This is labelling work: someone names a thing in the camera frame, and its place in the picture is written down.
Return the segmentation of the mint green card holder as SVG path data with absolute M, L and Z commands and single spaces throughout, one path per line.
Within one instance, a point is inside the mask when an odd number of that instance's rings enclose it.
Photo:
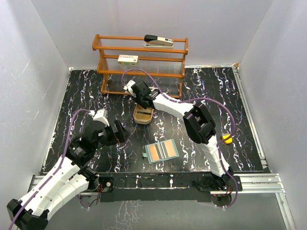
M 173 139 L 156 142 L 144 146 L 145 152 L 143 158 L 148 160 L 149 164 L 167 161 L 179 157 L 175 141 Z

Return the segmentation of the brown gold credit card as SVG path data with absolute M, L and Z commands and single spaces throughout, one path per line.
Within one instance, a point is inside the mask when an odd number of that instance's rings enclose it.
M 174 144 L 172 140 L 166 140 L 161 144 L 163 154 L 166 159 L 177 157 L 177 152 L 175 150 Z

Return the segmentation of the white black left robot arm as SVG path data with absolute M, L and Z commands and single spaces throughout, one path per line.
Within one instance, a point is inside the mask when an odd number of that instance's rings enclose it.
M 10 229 L 16 226 L 21 230 L 43 230 L 67 202 L 83 191 L 98 188 L 98 173 L 88 167 L 88 162 L 99 146 L 124 143 L 129 136 L 119 120 L 114 123 L 117 131 L 102 121 L 92 121 L 83 134 L 68 144 L 56 165 L 34 188 L 7 204 Z

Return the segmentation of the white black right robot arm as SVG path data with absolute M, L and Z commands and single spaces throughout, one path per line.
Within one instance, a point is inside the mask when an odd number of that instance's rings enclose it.
M 130 80 L 124 90 L 128 91 L 142 108 L 153 108 L 175 116 L 184 122 L 188 137 L 204 153 L 209 162 L 214 186 L 225 190 L 231 184 L 233 170 L 218 147 L 216 124 L 204 103 L 183 102 L 158 89 L 152 89 L 144 81 Z

